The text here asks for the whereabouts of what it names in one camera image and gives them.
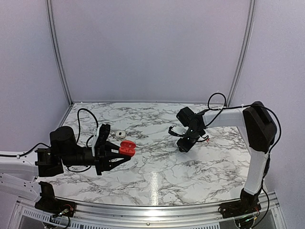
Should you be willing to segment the red round cap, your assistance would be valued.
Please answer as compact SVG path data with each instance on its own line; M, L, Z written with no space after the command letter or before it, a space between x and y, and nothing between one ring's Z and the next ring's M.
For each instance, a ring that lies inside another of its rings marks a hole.
M133 157L135 155L136 144L133 141L123 140L120 143L119 154Z

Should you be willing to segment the white earbuds charging case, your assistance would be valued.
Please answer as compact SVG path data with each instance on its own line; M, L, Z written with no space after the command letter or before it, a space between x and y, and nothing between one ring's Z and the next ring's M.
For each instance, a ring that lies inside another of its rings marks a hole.
M126 132L125 131L117 131L115 133L116 139L124 139L126 137Z

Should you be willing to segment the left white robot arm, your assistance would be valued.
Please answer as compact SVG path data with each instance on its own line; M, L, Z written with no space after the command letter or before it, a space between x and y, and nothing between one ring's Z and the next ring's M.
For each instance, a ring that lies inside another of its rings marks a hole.
M74 131L62 126L50 133L50 147L35 146L28 153L0 155L0 189L33 202L41 199L41 204L49 212L60 209L60 201L55 198L51 184L35 182L35 177L54 177L62 174L64 167L95 167L96 174L131 160L136 144L123 140L120 145L108 141L110 125L102 125L93 136L92 146L80 146Z

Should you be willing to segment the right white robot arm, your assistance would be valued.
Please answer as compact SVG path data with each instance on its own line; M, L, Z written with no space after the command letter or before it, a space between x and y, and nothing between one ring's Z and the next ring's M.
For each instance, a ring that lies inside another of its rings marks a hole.
M254 199L262 190L262 182L270 163L270 151L278 135L279 123L270 116L271 110L256 101L250 105L224 107L219 111L205 109L199 113L189 107L181 109L176 115L180 123L187 128L179 134L179 151L188 152L205 134L207 128L243 127L246 129L248 149L251 153L247 180L242 189L236 210L245 214L254 207Z

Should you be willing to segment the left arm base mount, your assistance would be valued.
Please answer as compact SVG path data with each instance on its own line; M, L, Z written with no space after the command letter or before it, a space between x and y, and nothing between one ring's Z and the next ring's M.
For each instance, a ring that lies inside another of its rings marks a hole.
M35 208L53 213L58 216L61 212L64 212L63 215L67 217L73 217L76 203L70 200L58 199L55 197L53 186L47 182L39 182L41 191L40 198L35 202Z

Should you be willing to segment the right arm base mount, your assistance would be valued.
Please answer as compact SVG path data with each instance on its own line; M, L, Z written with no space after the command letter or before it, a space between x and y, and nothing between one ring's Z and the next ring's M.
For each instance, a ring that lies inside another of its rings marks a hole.
M240 199L221 203L218 212L224 219L230 217L238 217L246 214L250 214L261 210L259 203L259 192L254 195L247 193L244 189L241 190Z

